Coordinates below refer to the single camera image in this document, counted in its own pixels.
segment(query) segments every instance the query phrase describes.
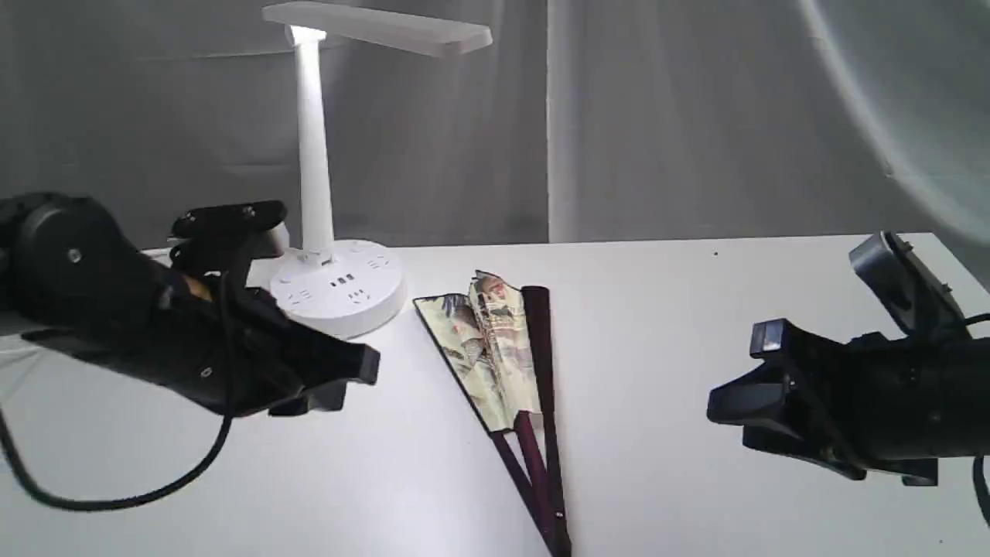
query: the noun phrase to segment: desk lamp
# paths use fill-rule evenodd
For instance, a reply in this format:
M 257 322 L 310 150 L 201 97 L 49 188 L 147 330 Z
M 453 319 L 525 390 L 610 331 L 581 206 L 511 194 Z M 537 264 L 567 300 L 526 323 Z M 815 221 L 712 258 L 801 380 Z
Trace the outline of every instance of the desk lamp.
M 262 17 L 287 27 L 295 49 L 302 181 L 303 248 L 287 255 L 270 291 L 294 320 L 350 338 L 394 317 L 406 298 L 398 258 L 365 240 L 334 239 L 330 167 L 320 81 L 327 34 L 426 56 L 457 56 L 492 43 L 482 25 L 319 2 L 266 6 Z

